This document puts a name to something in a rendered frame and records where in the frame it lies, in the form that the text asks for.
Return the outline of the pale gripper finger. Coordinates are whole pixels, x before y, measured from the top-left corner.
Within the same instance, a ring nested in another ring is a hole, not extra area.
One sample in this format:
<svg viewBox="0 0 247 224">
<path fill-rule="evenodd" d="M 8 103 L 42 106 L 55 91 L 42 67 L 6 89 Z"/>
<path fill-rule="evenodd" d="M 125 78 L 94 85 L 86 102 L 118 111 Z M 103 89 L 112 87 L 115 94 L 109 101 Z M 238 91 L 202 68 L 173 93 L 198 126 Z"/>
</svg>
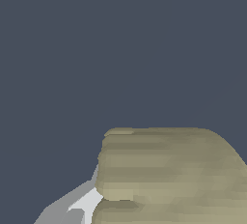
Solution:
<svg viewBox="0 0 247 224">
<path fill-rule="evenodd" d="M 92 178 L 46 207 L 34 224 L 92 224 L 102 196 L 95 188 L 98 167 Z"/>
</svg>

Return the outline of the olive tan blocky object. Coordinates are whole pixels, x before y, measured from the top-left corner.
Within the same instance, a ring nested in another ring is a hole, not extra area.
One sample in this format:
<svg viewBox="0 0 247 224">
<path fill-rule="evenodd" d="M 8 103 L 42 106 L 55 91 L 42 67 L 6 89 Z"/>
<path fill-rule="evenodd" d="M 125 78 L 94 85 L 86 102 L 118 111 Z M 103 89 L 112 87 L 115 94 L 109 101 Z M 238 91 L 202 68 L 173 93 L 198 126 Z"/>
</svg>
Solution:
<svg viewBox="0 0 247 224">
<path fill-rule="evenodd" d="M 205 128 L 108 130 L 96 190 L 92 224 L 247 224 L 247 164 Z"/>
</svg>

